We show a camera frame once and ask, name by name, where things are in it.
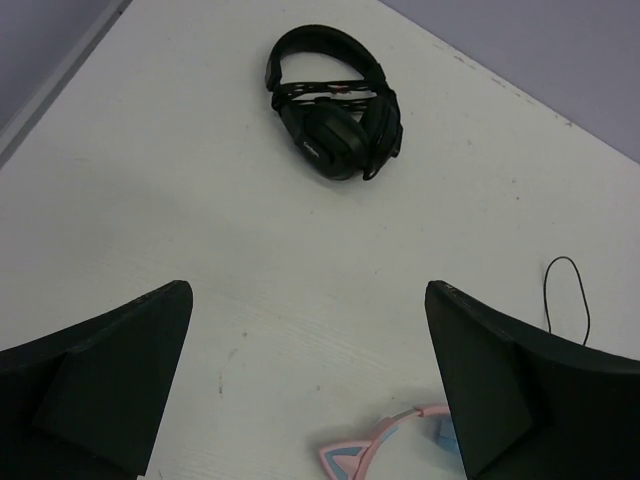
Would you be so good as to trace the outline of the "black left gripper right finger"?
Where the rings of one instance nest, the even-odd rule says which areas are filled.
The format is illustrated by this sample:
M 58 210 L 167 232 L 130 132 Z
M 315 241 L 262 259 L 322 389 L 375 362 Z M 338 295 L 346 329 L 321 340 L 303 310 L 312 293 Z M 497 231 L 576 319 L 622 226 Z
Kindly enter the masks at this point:
M 433 348 L 469 479 L 636 479 L 639 363 L 427 285 Z

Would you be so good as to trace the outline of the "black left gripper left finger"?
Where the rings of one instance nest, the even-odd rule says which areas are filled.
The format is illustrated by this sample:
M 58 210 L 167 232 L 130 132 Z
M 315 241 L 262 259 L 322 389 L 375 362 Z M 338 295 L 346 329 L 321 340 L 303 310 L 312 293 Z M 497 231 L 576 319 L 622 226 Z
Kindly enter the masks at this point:
M 192 309 L 191 285 L 174 280 L 2 351 L 2 478 L 144 476 Z

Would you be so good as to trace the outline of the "pink blue cat-ear headphones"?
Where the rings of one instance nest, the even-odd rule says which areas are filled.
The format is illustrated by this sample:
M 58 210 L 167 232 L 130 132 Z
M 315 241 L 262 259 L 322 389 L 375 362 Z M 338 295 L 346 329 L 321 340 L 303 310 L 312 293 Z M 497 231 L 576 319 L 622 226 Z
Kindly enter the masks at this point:
M 329 479 L 363 480 L 381 446 L 400 425 L 414 418 L 429 419 L 436 425 L 433 437 L 443 451 L 460 454 L 460 447 L 450 409 L 447 405 L 416 405 L 395 416 L 382 418 L 364 439 L 334 443 L 318 451 L 319 460 Z

